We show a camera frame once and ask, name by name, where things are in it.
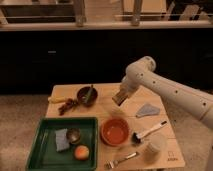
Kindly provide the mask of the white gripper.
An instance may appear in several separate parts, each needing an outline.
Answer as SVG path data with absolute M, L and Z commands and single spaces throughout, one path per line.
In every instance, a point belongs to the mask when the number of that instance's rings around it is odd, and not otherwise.
M 132 81 L 129 77 L 125 76 L 120 85 L 122 97 L 130 98 L 137 90 L 138 84 Z

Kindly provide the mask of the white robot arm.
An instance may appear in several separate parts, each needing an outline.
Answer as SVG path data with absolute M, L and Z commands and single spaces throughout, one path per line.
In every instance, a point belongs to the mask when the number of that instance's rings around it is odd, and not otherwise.
M 154 72 L 156 62 L 144 56 L 125 69 L 120 89 L 130 98 L 140 86 L 181 107 L 213 131 L 213 95 L 162 77 Z

